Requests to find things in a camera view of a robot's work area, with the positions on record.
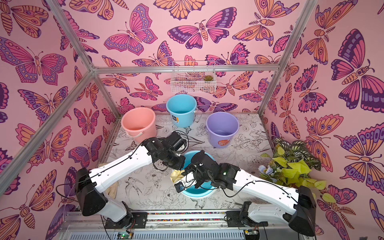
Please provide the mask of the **purple plastic bucket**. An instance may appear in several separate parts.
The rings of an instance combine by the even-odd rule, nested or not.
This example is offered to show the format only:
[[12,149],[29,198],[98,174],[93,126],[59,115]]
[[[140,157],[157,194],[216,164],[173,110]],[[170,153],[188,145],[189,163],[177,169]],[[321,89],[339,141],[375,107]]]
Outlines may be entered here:
[[240,129],[239,120],[232,114],[217,112],[206,120],[209,143],[214,148],[226,148]]

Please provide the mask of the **pink plastic bucket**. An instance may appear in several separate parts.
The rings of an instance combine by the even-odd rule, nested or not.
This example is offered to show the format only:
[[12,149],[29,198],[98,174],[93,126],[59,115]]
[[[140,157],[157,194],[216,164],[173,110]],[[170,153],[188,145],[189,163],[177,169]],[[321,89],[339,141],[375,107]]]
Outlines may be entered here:
[[121,120],[122,128],[136,143],[157,136],[156,114],[152,109],[140,107],[125,113]]

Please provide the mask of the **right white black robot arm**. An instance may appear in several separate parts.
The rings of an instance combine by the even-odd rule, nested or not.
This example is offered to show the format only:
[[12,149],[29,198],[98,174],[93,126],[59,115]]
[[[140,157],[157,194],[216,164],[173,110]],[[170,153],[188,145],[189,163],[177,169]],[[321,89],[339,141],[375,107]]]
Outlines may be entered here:
[[177,192],[188,188],[200,188],[203,183],[210,183],[216,189],[246,193],[277,207],[275,215],[295,232],[316,236],[315,199],[307,187],[298,189],[279,186],[255,177],[237,166],[212,160],[204,151],[195,154],[191,163],[182,173],[182,178],[175,182]]

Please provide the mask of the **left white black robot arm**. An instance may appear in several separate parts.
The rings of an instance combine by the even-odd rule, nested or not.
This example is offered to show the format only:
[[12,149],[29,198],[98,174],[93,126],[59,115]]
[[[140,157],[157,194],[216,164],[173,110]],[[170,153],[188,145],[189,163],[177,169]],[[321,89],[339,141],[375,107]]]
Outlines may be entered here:
[[130,228],[134,217],[128,205],[108,197],[105,191],[130,173],[157,161],[167,168],[181,170],[185,164],[182,153],[188,146],[188,140],[180,133],[172,132],[166,138],[146,139],[132,152],[102,167],[80,169],[76,175],[75,192],[82,215],[99,215],[115,228]]

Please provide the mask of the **blue bucket white handle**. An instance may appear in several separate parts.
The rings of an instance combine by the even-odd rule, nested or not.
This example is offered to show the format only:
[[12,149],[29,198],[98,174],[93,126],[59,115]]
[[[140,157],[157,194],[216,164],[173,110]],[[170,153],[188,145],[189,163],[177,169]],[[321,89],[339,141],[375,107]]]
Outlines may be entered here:
[[[185,164],[183,170],[191,163],[192,157],[197,154],[199,151],[189,151],[184,154],[185,156]],[[181,194],[191,198],[191,199],[203,199],[210,197],[216,189],[211,186],[210,182],[204,182],[198,189],[192,185],[190,188],[185,189],[181,192]]]

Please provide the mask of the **yellow microfiber cloth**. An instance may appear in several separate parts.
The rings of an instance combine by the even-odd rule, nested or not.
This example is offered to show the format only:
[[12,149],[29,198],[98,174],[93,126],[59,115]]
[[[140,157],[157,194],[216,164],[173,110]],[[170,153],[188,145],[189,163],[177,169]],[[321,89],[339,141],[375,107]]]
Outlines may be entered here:
[[188,173],[185,170],[173,170],[170,179],[173,185],[182,184],[184,187],[187,186],[187,177]]

